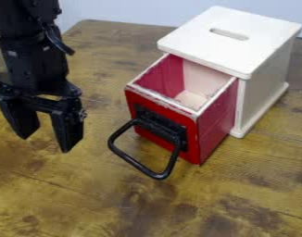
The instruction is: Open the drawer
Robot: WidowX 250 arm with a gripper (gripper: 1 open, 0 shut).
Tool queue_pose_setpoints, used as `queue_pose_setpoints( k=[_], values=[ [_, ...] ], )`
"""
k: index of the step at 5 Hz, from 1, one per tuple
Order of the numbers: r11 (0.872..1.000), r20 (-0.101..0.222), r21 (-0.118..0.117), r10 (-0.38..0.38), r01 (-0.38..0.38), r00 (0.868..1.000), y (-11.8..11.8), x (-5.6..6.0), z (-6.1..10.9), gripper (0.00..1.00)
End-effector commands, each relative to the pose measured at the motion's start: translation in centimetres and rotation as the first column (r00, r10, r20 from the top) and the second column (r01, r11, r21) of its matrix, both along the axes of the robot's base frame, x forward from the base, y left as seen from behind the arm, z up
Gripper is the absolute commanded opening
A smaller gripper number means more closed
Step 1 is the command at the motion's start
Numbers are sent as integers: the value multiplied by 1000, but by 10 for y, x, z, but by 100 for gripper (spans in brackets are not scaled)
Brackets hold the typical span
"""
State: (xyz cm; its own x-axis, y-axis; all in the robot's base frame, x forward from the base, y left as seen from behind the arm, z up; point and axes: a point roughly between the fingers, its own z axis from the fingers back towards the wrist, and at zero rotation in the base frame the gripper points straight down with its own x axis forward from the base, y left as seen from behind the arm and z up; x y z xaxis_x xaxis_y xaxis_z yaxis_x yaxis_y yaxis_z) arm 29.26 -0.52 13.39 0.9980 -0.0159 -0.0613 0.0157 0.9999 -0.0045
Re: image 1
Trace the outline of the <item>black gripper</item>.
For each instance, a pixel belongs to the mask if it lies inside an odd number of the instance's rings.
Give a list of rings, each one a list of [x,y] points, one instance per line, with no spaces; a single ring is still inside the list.
[[[83,139],[86,110],[80,89],[70,83],[67,55],[75,50],[60,31],[7,37],[0,33],[0,110],[11,128],[27,139],[40,128],[36,111],[52,112],[60,151],[68,153]]]

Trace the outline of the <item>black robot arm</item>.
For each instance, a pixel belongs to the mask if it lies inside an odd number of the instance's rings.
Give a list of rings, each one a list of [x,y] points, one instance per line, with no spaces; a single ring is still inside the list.
[[[82,90],[67,80],[75,50],[62,40],[60,13],[59,0],[0,0],[0,110],[21,139],[41,126],[37,114],[48,114],[67,153],[83,139],[86,112]]]

